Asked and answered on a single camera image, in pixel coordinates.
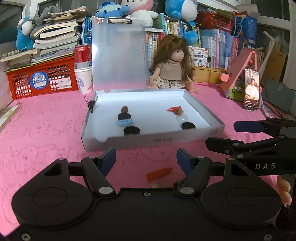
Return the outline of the person's right hand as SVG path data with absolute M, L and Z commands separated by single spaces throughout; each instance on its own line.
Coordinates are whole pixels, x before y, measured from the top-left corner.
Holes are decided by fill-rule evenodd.
M 290 206 L 292 204 L 292 197 L 290 195 L 291 186 L 290 183 L 282 178 L 281 175 L 277 176 L 278 193 L 281 197 L 281 201 L 284 206 Z

